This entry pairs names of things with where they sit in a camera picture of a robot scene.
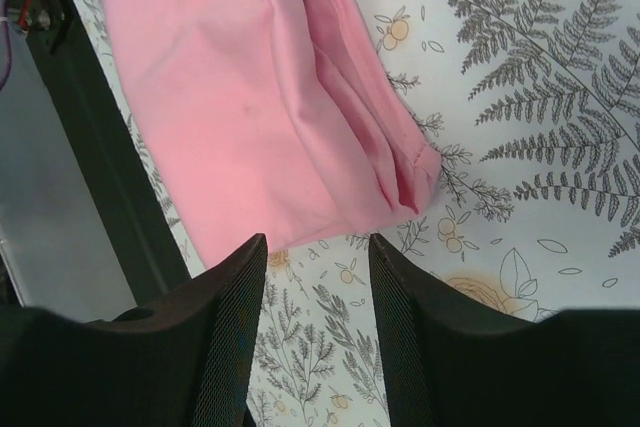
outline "leaf print tablecloth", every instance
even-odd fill
[[[99,0],[75,0],[192,275],[203,271],[131,119]],[[640,0],[357,0],[388,80],[442,153],[426,217],[384,234],[490,307],[539,321],[634,306]],[[389,426],[367,235],[272,254],[249,405],[260,426]]]

